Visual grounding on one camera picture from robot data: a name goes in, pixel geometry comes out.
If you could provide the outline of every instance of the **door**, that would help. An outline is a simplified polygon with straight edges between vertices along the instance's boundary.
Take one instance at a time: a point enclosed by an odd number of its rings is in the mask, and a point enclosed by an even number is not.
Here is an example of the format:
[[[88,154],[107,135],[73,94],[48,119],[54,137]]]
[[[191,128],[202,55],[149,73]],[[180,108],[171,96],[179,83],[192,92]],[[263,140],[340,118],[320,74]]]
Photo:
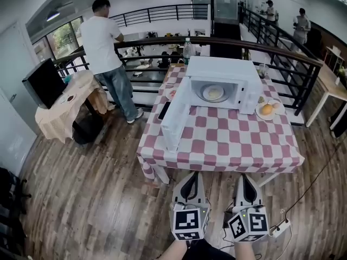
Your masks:
[[[17,176],[36,135],[14,110],[1,89],[0,112],[0,166]]]
[[[22,80],[35,67],[27,44],[17,23],[0,33],[0,88],[20,117],[36,133],[37,105]]]
[[[237,21],[237,0],[215,0],[216,22],[238,23]]]

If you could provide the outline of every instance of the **shoe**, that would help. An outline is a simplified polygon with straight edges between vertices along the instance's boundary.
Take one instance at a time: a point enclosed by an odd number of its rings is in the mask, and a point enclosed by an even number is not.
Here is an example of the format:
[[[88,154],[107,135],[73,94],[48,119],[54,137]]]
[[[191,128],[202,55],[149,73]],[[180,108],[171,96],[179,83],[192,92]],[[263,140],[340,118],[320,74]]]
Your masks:
[[[143,109],[142,108],[138,108],[137,109],[137,116],[136,116],[135,119],[140,118],[142,115],[143,115]],[[126,122],[129,123],[129,124],[132,124],[135,121],[135,119],[127,120]]]

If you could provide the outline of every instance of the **checkered tablecloth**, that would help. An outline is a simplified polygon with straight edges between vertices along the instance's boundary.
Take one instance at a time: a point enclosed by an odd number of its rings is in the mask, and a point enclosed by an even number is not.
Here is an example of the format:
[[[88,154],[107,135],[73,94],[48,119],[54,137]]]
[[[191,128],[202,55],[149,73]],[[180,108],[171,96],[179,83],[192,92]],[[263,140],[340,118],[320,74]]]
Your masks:
[[[155,165],[195,171],[293,172],[304,157],[286,115],[265,121],[238,110],[190,108],[176,153],[166,149],[158,116],[168,101],[164,90],[178,87],[185,72],[171,67],[159,89],[137,150],[145,176],[154,179]],[[269,77],[262,80],[265,96],[280,101]]]

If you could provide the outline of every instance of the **white microwave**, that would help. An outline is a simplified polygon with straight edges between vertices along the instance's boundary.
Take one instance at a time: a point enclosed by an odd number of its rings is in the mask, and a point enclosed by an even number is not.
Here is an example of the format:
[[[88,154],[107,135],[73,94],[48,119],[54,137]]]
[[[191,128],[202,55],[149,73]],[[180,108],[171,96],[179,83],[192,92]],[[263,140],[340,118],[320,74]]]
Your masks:
[[[161,123],[168,150],[177,150],[191,106],[238,109],[241,114],[254,114],[262,92],[252,61],[192,56]]]

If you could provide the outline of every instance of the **table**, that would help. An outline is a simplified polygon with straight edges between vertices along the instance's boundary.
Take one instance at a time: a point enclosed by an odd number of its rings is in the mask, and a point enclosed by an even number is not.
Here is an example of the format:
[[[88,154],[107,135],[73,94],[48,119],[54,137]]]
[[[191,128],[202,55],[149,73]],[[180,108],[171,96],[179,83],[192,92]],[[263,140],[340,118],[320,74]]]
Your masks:
[[[324,103],[330,95],[335,98],[339,98],[343,101],[347,101],[347,89],[341,83],[339,83],[339,85],[336,85],[335,81],[336,75],[325,63],[323,63],[323,66],[320,68],[318,74],[317,82],[322,86],[324,94],[319,104],[310,116],[308,122],[306,123],[306,127],[309,127],[313,123],[314,119],[316,118],[316,116],[318,115],[318,113],[320,112],[321,108],[323,107]],[[330,126],[331,130],[333,130],[336,124],[340,121],[343,114],[346,112],[346,109],[347,107],[344,107],[337,119]]]
[[[67,100],[62,102],[62,96],[69,95],[75,95],[75,98],[71,102]],[[92,116],[77,124],[75,119],[83,103],[86,104]],[[79,137],[86,135],[86,132],[83,132],[85,129],[83,126],[90,124],[92,119],[96,121],[96,127],[100,127],[101,122],[98,118],[100,116],[94,109],[100,114],[105,114],[107,110],[113,108],[114,106],[109,103],[106,92],[95,79],[93,73],[90,70],[83,70],[73,74],[63,94],[55,101],[51,109],[37,108],[35,120],[47,139],[58,138],[62,143],[65,143],[65,138],[72,139],[73,127],[79,133]]]
[[[167,102],[164,90],[178,87],[185,76],[180,64],[171,65],[159,89],[152,112],[137,149],[137,156],[148,179],[168,184],[164,167],[194,171],[267,172],[260,185],[279,173],[294,172],[304,157],[286,115],[276,115],[273,121],[261,120],[256,114],[243,115],[237,110],[190,108],[187,124],[176,153],[166,149],[158,116]],[[264,94],[278,99],[267,76],[262,80]]]

